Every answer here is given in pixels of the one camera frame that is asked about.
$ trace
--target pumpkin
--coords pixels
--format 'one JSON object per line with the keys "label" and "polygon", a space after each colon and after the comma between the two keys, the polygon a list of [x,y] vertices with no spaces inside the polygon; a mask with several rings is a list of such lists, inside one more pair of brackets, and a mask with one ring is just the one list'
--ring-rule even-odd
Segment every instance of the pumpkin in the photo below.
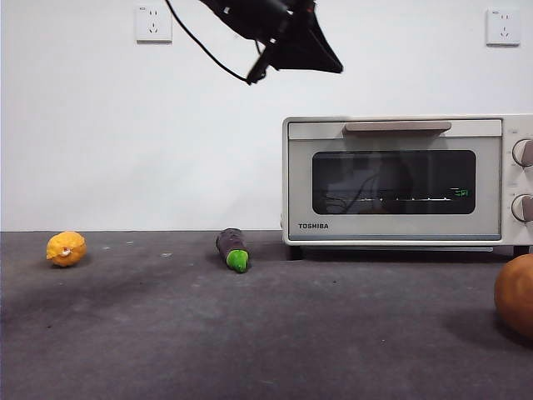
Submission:
{"label": "pumpkin", "polygon": [[47,260],[59,267],[70,267],[80,261],[87,251],[85,239],[77,232],[61,232],[47,245]]}
{"label": "pumpkin", "polygon": [[494,301],[509,327],[533,339],[533,254],[516,257],[500,270]]}

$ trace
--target toaster oven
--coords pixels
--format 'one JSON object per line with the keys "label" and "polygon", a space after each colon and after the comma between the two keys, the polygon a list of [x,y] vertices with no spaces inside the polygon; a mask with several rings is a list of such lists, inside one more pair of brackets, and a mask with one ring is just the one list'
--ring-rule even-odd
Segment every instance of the toaster oven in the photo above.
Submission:
{"label": "toaster oven", "polygon": [[533,114],[289,117],[283,241],[302,247],[533,243]]}

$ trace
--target black cable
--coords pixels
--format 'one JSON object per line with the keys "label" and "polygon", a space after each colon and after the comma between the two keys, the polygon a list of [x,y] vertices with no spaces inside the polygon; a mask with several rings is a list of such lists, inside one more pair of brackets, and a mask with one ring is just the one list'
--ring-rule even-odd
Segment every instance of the black cable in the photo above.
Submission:
{"label": "black cable", "polygon": [[257,40],[254,40],[254,42],[256,43],[257,54],[261,56],[261,49],[259,48],[259,43],[257,42]]}
{"label": "black cable", "polygon": [[226,71],[227,73],[231,74],[233,77],[237,78],[237,79],[240,79],[241,81],[243,82],[246,82],[247,80],[244,78],[244,77],[241,77],[240,75],[237,75],[236,73],[234,73],[231,69],[229,69],[228,67],[226,67],[224,64],[222,64],[220,61],[218,61],[215,56],[213,56],[209,50],[206,49],[206,47],[187,29],[187,27],[183,24],[182,20],[180,20],[180,18],[177,17],[176,15],[176,12],[174,11],[174,8],[172,7],[172,5],[170,4],[170,1],[169,0],[165,0],[165,2],[167,3],[167,6],[168,8],[170,9],[172,15],[174,16],[174,18],[176,19],[177,23],[180,24],[180,27],[182,27],[182,29],[185,31],[185,33],[187,35],[189,35],[189,37],[194,40],[198,46],[200,46],[200,48],[211,58],[211,60],[213,60],[220,68],[222,68],[224,71]]}

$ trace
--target toshiba logo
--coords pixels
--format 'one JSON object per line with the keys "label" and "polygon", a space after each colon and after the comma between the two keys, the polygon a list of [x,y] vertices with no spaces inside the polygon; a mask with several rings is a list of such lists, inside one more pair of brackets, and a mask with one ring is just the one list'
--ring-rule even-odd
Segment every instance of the toshiba logo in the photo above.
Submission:
{"label": "toshiba logo", "polygon": [[327,223],[299,223],[300,229],[329,229]]}

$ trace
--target wall socket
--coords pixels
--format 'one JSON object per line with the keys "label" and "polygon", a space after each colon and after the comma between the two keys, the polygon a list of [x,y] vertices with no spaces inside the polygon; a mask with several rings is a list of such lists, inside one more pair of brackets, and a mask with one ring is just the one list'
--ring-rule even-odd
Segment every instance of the wall socket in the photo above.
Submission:
{"label": "wall socket", "polygon": [[172,41],[172,15],[163,4],[137,6],[137,41],[140,43],[169,43]]}
{"label": "wall socket", "polygon": [[518,46],[520,13],[517,8],[489,8],[486,12],[486,44]]}

